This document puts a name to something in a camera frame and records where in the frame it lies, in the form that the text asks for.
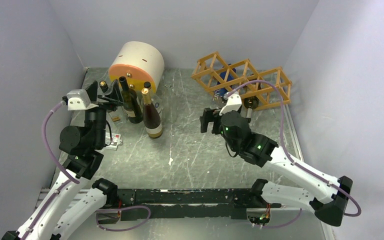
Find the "clear bottle black cap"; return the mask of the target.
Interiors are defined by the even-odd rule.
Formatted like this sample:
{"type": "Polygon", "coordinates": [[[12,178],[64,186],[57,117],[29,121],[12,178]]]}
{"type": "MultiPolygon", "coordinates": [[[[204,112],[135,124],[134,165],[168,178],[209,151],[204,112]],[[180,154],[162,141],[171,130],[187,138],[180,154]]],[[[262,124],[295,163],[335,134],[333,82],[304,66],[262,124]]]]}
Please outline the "clear bottle black cap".
{"type": "Polygon", "coordinates": [[[108,111],[108,113],[113,122],[124,121],[127,118],[123,106],[119,107],[116,111],[108,111]]]}

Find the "dark green wine bottle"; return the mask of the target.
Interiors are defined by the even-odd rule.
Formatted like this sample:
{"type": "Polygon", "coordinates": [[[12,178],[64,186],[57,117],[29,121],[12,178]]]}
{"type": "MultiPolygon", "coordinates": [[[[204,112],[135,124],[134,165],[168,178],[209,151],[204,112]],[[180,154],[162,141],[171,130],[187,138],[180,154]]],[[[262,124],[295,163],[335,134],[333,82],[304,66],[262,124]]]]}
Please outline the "dark green wine bottle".
{"type": "Polygon", "coordinates": [[[143,114],[141,107],[139,106],[137,93],[129,87],[126,77],[121,76],[118,80],[121,85],[122,106],[124,112],[131,123],[139,124],[143,121],[143,114]]]}

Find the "dark bottle gold foil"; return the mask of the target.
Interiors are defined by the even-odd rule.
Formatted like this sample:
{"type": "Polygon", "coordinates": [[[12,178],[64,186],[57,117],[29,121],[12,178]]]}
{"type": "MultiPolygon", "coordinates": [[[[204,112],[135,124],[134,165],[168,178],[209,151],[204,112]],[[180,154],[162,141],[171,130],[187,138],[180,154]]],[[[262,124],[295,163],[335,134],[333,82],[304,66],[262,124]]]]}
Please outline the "dark bottle gold foil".
{"type": "Polygon", "coordinates": [[[152,139],[159,138],[163,133],[161,117],[152,101],[150,90],[141,90],[143,99],[143,123],[148,136],[152,139]]]}

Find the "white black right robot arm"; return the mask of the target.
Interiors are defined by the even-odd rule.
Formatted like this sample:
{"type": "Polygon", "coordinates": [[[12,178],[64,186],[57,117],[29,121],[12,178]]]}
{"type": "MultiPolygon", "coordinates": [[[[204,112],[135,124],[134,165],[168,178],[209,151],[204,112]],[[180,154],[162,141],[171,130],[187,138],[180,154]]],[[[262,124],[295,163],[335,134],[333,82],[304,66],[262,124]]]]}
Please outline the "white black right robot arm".
{"type": "Polygon", "coordinates": [[[321,172],[289,155],[276,141],[253,132],[248,121],[237,111],[220,115],[221,109],[205,108],[200,120],[200,131],[207,132],[213,123],[212,134],[224,138],[226,148],[245,162],[267,168],[293,181],[296,186],[284,186],[268,180],[255,181],[250,202],[255,207],[282,204],[301,208],[315,215],[323,223],[339,227],[346,215],[353,180],[321,172]]]}

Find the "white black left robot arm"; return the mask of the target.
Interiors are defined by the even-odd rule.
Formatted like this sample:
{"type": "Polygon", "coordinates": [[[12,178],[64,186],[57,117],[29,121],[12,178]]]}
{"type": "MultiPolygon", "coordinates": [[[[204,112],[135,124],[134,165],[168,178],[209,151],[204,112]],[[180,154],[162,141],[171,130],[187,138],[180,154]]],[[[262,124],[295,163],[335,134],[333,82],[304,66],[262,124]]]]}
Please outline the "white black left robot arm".
{"type": "Polygon", "coordinates": [[[59,149],[67,159],[64,163],[54,160],[59,169],[55,183],[31,216],[17,230],[3,235],[5,240],[67,240],[98,209],[119,203],[117,186],[106,179],[97,180],[81,200],[74,202],[103,160],[101,150],[106,147],[106,136],[112,134],[107,113],[123,104],[119,85],[118,80],[110,84],[94,81],[86,88],[71,90],[45,116],[41,135],[46,147],[48,121],[62,106],[84,112],[84,124],[69,125],[61,131],[59,149]]]}

